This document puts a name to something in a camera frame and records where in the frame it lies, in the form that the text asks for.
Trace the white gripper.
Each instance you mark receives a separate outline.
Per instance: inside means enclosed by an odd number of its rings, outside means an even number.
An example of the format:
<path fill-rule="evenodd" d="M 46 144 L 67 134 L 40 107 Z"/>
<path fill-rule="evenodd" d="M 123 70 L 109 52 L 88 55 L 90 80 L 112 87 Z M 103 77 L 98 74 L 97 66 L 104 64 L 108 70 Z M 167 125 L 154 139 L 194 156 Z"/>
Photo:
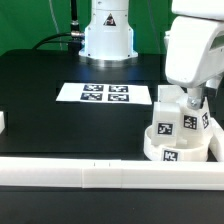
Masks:
<path fill-rule="evenodd" d="M 199 85 L 222 72 L 224 22 L 178 16 L 170 30 L 165 74 L 169 83 L 188 88 L 190 109 L 203 107 L 204 87 Z"/>

